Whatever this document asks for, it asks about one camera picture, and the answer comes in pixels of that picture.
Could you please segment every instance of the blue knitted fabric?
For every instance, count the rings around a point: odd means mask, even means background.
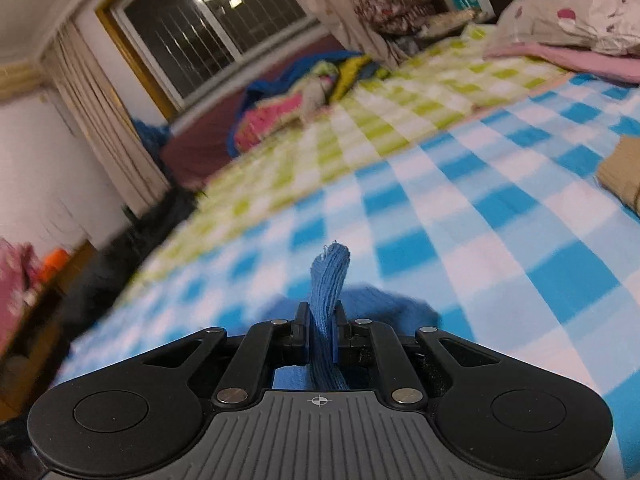
[[[336,242],[313,262],[311,293],[307,298],[312,314],[310,363],[276,370],[273,387],[281,390],[346,390],[339,368],[334,364],[334,306],[342,301],[349,319],[367,317],[387,323],[397,334],[413,334],[420,326],[437,326],[439,316],[419,300],[382,292],[372,286],[352,286],[342,290],[347,273],[349,250]],[[265,319],[293,319],[297,300],[279,298],[268,309]]]

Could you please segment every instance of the metal pin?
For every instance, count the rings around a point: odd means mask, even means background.
[[[237,404],[247,400],[249,395],[242,388],[226,388],[218,392],[218,400],[225,404]]]
[[[391,394],[391,397],[400,404],[415,404],[422,400],[422,394],[414,388],[399,388]]]

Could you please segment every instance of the green checkered bed sheet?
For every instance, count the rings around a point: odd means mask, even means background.
[[[414,145],[483,107],[506,104],[565,70],[526,57],[482,60],[493,25],[469,25],[405,62],[384,81],[356,86],[305,127],[269,137],[223,168],[198,210],[147,259],[124,294],[258,225],[275,212]]]

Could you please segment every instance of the ceiling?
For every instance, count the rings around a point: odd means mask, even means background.
[[[0,64],[35,57],[70,0],[0,0]]]

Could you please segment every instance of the blue checkered bed sheet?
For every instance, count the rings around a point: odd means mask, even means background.
[[[338,240],[347,284],[426,300],[448,332],[574,378],[610,406],[607,479],[640,478],[640,224],[593,174],[640,135],[640,91],[555,91],[359,170],[178,269],[74,346],[60,381],[304,298]]]

